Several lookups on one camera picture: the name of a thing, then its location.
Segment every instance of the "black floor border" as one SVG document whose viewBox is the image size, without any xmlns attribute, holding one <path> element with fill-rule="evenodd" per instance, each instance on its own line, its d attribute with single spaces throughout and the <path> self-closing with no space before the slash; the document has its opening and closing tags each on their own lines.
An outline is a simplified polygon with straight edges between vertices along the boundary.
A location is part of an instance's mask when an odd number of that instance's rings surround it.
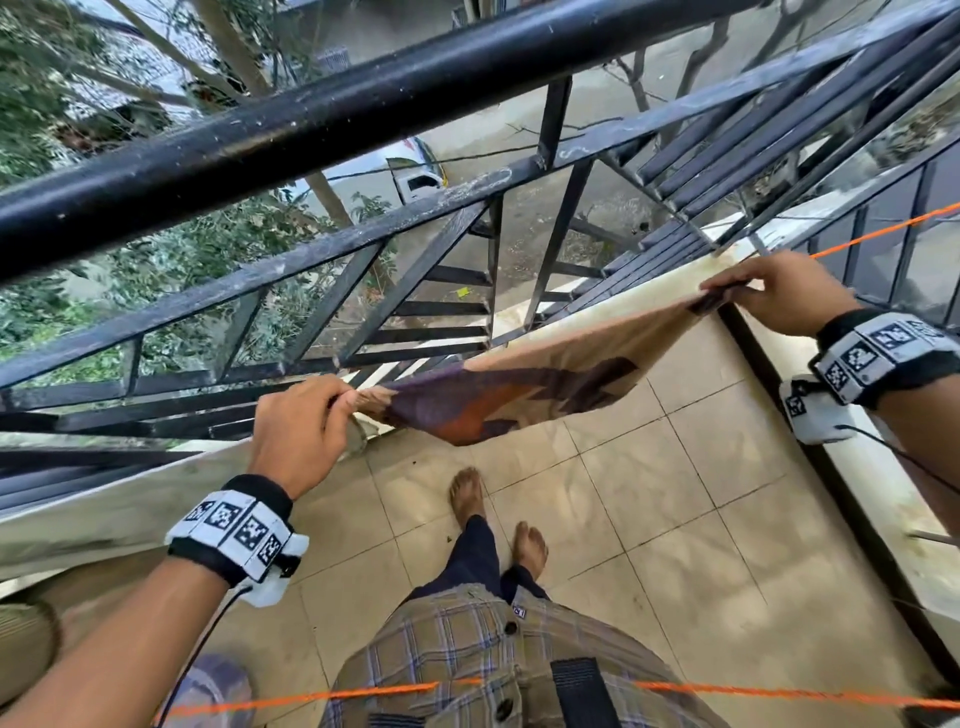
<svg viewBox="0 0 960 728">
<path fill-rule="evenodd" d="M 736 345 L 743 352 L 756 378 L 766 390 L 767 395 L 769 395 L 783 418 L 786 419 L 780 403 L 780 375 L 766 352 L 754 338 L 747 322 L 732 303 L 722 305 L 718 314 Z M 823 446 L 800 443 L 800 448 L 836 502 L 840 514 L 847 522 L 867 560 L 889 592 L 893 605 L 900 612 L 903 621 L 913 632 L 914 637 L 917 638 L 940 674 L 952 685 L 960 686 L 960 666 L 958 666 L 957 661 L 950 654 L 947 646 L 944 645 L 940 635 L 937 634 L 923 608 L 921 608 L 917 595 L 897 565 L 890 548 L 870 523 L 867 515 L 863 512 L 863 508 L 851 492 L 843 476 L 833 465 L 833 461 L 830 460 Z"/>
</svg>

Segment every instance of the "wristband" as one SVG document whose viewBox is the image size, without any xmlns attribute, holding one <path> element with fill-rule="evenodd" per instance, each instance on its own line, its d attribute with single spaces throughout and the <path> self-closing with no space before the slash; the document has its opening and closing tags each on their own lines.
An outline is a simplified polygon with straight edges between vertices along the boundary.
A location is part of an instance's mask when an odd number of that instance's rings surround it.
<svg viewBox="0 0 960 728">
<path fill-rule="evenodd" d="M 279 601 L 309 539 L 287 519 L 293 501 L 270 478 L 238 475 L 174 524 L 164 539 L 171 556 L 221 576 L 232 588 L 250 587 L 255 606 Z"/>
<path fill-rule="evenodd" d="M 876 409 L 887 392 L 960 373 L 960 345 L 908 313 L 848 311 L 820 330 L 817 343 L 822 352 L 810 371 L 840 404 Z"/>
</svg>

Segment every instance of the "leg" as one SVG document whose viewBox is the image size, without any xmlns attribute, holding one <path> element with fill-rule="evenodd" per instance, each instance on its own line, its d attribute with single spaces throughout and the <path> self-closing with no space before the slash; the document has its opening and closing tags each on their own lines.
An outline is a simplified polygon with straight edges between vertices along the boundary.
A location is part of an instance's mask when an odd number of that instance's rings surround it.
<svg viewBox="0 0 960 728">
<path fill-rule="evenodd" d="M 517 587 L 523 587 L 538 599 L 550 598 L 537 583 L 549 553 L 550 549 L 538 528 L 531 528 L 527 521 L 516 525 L 514 564 L 500 577 L 500 591 L 508 603 L 514 601 Z"/>
<path fill-rule="evenodd" d="M 487 525 L 483 485 L 475 468 L 464 468 L 450 483 L 450 505 L 461 533 L 440 576 L 417 587 L 403 601 L 445 592 L 461 584 L 482 584 L 500 596 L 500 564 L 493 532 Z"/>
</svg>

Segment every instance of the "hand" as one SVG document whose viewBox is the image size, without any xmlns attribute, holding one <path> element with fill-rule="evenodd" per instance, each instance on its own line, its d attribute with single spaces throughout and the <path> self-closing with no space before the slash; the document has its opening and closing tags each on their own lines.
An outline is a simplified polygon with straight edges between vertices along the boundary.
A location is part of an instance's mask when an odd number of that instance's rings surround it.
<svg viewBox="0 0 960 728">
<path fill-rule="evenodd" d="M 809 255 L 780 251 L 750 257 L 700 284 L 702 290 L 763 281 L 763 290 L 736 286 L 730 301 L 742 305 L 767 328 L 788 336 L 816 336 L 841 313 L 863 306 L 843 283 Z"/>
<path fill-rule="evenodd" d="M 261 397 L 247 472 L 269 477 L 296 500 L 327 476 L 346 449 L 347 420 L 355 411 L 356 392 L 334 375 L 312 376 Z"/>
</svg>

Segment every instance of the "person's left hand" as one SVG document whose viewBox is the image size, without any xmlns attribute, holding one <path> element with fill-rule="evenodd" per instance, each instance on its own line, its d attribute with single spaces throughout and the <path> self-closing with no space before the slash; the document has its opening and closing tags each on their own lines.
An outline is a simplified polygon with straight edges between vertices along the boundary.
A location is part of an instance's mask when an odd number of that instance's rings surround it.
<svg viewBox="0 0 960 728">
<path fill-rule="evenodd" d="M 346 449 L 347 420 L 355 411 L 356 392 L 334 375 L 264 395 L 256 404 L 247 473 L 269 477 L 296 500 L 327 476 Z"/>
</svg>

